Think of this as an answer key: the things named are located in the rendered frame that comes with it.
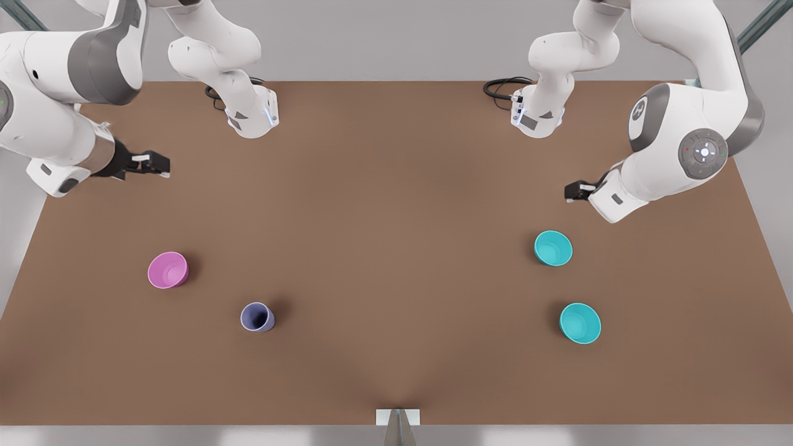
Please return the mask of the teal bowl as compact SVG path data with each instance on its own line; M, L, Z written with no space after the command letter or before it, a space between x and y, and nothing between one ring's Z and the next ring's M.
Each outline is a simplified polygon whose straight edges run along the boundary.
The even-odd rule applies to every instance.
M600 338L602 322L594 308L575 302L561 311L559 328L567 339L576 344L592 344Z
M533 254L547 266L563 266L572 259L572 243L566 235L555 230L540 232L533 241Z

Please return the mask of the pink bowl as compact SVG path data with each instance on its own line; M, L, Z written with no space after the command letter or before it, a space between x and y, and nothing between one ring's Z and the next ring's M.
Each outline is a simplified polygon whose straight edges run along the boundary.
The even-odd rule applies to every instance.
M190 269L186 258L179 252L168 251L153 259L147 269L150 285L161 290L181 286L189 277Z

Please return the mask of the lavender blue cup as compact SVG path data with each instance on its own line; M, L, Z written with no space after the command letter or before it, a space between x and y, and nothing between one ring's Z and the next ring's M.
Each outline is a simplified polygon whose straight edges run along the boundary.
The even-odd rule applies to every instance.
M240 322L249 332L266 332L274 328L276 319L267 305L252 302L241 311Z

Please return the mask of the silver frame post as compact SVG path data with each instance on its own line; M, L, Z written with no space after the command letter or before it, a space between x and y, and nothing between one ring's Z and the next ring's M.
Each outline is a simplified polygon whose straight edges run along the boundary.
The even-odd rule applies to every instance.
M0 9L3 9L23 30L48 31L22 0L0 0Z
M420 425L419 409L376 409L376 426L385 426L384 446L417 446L413 427Z
M793 0L770 0L768 5L759 12L735 39L740 54L744 54L751 48L791 8L793 8Z

